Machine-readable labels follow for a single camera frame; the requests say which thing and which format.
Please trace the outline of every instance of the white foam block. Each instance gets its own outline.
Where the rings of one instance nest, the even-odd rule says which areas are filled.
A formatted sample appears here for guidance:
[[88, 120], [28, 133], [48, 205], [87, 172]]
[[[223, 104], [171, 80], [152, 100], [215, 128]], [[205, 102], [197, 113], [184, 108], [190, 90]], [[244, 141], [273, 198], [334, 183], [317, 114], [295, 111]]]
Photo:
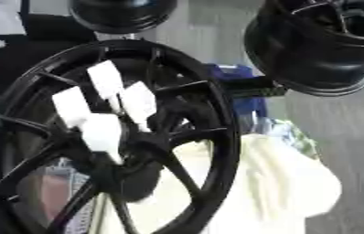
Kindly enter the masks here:
[[110, 60], [89, 68], [88, 74], [95, 90], [104, 100], [110, 99], [123, 90], [121, 73]]
[[91, 115], [90, 107], [80, 87], [70, 88], [54, 94], [52, 100], [59, 117], [68, 128], [80, 126]]
[[144, 125], [156, 113], [155, 95], [141, 81], [120, 92], [120, 98], [126, 113], [135, 123]]
[[106, 152], [116, 164], [123, 163], [118, 153], [122, 128], [117, 115], [93, 113], [80, 129], [91, 151]]

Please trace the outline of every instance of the wheel spoke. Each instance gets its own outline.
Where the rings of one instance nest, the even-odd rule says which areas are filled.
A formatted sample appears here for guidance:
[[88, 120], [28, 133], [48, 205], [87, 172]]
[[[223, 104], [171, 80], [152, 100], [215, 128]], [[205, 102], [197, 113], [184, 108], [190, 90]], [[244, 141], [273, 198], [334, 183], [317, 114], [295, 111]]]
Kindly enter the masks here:
[[70, 79], [67, 79], [67, 78], [63, 78], [61, 76], [57, 76], [57, 75], [54, 75], [52, 73], [49, 73], [49, 72], [46, 72], [46, 71], [41, 71], [38, 73], [39, 75], [43, 76], [43, 77], [47, 77], [47, 78], [51, 78], [53, 79], [54, 81], [58, 81], [60, 83], [64, 83], [68, 86], [78, 86], [79, 83], [77, 83], [76, 81], [74, 80], [70, 80]]
[[172, 148], [181, 144], [189, 142], [195, 142], [200, 140], [212, 140], [216, 137], [224, 134], [228, 131], [228, 128], [211, 128], [211, 129], [197, 129], [190, 131], [183, 131], [179, 133], [170, 134], [170, 144]]
[[137, 234], [138, 231], [136, 230], [128, 206], [126, 205], [126, 202], [123, 200], [122, 196], [117, 191], [113, 191], [110, 193], [110, 199], [113, 206], [115, 207], [116, 213], [118, 214], [118, 218], [123, 224], [125, 233]]
[[201, 197], [200, 188], [174, 153], [169, 152], [166, 156], [161, 157], [159, 163], [163, 164], [177, 177], [185, 186], [193, 200], [197, 200]]
[[0, 115], [0, 125], [4, 126], [5, 128], [10, 127], [18, 129], [20, 131], [34, 133], [43, 138], [49, 138], [51, 135], [51, 130], [44, 124], [23, 119], [6, 117], [4, 115]]
[[100, 62], [103, 62], [106, 60], [106, 54], [108, 52], [108, 48], [100, 48], [98, 51], [98, 58], [96, 64], [99, 64]]
[[301, 14], [301, 13], [304, 13], [306, 11], [309, 11], [309, 10], [313, 10], [313, 9], [316, 9], [318, 7], [321, 7], [321, 6], [324, 6], [324, 5], [329, 5], [330, 3], [329, 2], [322, 2], [322, 3], [317, 3], [317, 2], [311, 2], [307, 5], [303, 5], [301, 6], [300, 8], [297, 8], [295, 10], [292, 11], [292, 15], [297, 15], [297, 14]]
[[207, 80], [201, 80], [188, 84], [160, 88], [155, 91], [155, 95], [157, 97], [175, 97], [184, 93], [201, 93], [206, 90], [209, 90], [209, 82]]
[[145, 75], [146, 86], [151, 90], [154, 88], [154, 76], [157, 65], [156, 63], [161, 56], [162, 56], [162, 50], [160, 48], [152, 49], [152, 57], [149, 60], [149, 64], [146, 68], [146, 75]]
[[36, 171], [41, 166], [59, 158], [60, 155], [56, 154], [56, 152], [64, 147], [66, 143], [67, 142], [58, 144], [48, 143], [37, 154], [20, 163], [0, 180], [0, 195], [8, 196], [9, 194], [7, 193], [13, 193], [14, 187], [24, 177], [28, 176], [31, 172]]
[[62, 233], [70, 220], [98, 194], [99, 191], [96, 185], [88, 180], [54, 218], [48, 226], [47, 233]]

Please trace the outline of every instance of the white cloth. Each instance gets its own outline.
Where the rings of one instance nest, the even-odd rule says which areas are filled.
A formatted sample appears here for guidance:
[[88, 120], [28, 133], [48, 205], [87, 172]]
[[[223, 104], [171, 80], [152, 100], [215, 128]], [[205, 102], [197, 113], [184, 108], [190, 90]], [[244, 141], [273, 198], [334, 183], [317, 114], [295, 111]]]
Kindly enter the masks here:
[[[175, 150], [199, 185], [208, 173], [210, 152], [206, 143]], [[246, 135], [233, 187], [203, 233], [302, 234], [305, 219], [328, 212], [340, 195], [339, 180], [319, 161], [277, 138]], [[129, 207], [138, 230], [152, 233], [180, 214], [189, 201], [186, 189], [165, 170], [154, 194]], [[124, 233], [111, 203], [107, 204], [98, 233]]]

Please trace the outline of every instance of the floor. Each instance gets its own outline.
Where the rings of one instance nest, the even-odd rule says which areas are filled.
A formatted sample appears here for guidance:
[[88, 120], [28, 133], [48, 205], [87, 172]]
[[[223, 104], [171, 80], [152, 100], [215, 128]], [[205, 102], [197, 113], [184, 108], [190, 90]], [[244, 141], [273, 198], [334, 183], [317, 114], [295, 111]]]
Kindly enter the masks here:
[[[33, 2], [34, 12], [67, 14], [64, 1]], [[241, 36], [261, 2], [181, 0], [167, 22], [144, 35], [204, 62], [250, 64]], [[342, 98], [316, 98], [290, 92], [284, 99], [270, 103], [274, 116], [288, 117], [318, 140], [324, 163], [344, 187], [334, 210], [309, 219], [306, 233], [364, 233], [364, 90]]]

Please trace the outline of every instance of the wheel rim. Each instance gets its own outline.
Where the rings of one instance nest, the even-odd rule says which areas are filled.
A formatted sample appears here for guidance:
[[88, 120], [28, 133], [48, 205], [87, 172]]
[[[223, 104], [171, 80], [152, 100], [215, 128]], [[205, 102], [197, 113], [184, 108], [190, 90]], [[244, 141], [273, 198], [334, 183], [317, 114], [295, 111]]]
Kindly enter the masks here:
[[[160, 104], [165, 112], [163, 116], [182, 110], [185, 114], [180, 117], [193, 119], [195, 126], [193, 130], [173, 132], [175, 129], [172, 127], [162, 128], [162, 125], [157, 124], [163, 120], [158, 113], [150, 120], [153, 133], [130, 131], [131, 134], [124, 141], [125, 147], [137, 146], [154, 154], [151, 159], [172, 171], [193, 197], [190, 205], [177, 218], [155, 233], [197, 233], [206, 226], [226, 197], [239, 160], [238, 126], [230, 102], [219, 84], [209, 78], [207, 71], [196, 60], [163, 45], [118, 40], [72, 48], [41, 62], [19, 79], [0, 101], [0, 233], [60, 233], [75, 213], [101, 192], [110, 195], [126, 232], [138, 233], [122, 198], [123, 191], [115, 189], [118, 188], [115, 181], [123, 179], [126, 168], [110, 163], [107, 157], [90, 154], [76, 131], [68, 131], [58, 124], [55, 111], [47, 105], [49, 101], [45, 98], [77, 85], [87, 90], [90, 82], [79, 75], [84, 74], [86, 68], [106, 59], [119, 61], [127, 58], [144, 62], [144, 82], [155, 90], [159, 102], [165, 106]], [[172, 68], [180, 79], [153, 79], [154, 74], [160, 72], [158, 68]], [[98, 108], [100, 101], [97, 95], [86, 92], [86, 97], [92, 103], [91, 106]], [[168, 100], [183, 100], [187, 103], [197, 101], [201, 105], [198, 108], [179, 108], [172, 111], [169, 110], [169, 104], [166, 106]], [[209, 117], [211, 114], [195, 112], [203, 107], [208, 108], [206, 111], [212, 112], [213, 117]], [[35, 145], [30, 146], [35, 149], [30, 150], [32, 155], [21, 161], [17, 160], [16, 167], [10, 172], [5, 169], [5, 157], [9, 155], [5, 153], [5, 144], [10, 133], [20, 132], [30, 134], [31, 140], [26, 145]], [[207, 179], [203, 187], [198, 187], [173, 156], [172, 149], [186, 142], [205, 139], [213, 142], [213, 157]], [[70, 152], [79, 149], [85, 153]], [[73, 162], [77, 170], [90, 176], [90, 181], [46, 229], [33, 221], [33, 218], [19, 214], [18, 208], [13, 208], [16, 202], [21, 202], [17, 199], [19, 194], [16, 184], [37, 168], [61, 157], [60, 152], [64, 152], [64, 156]]]

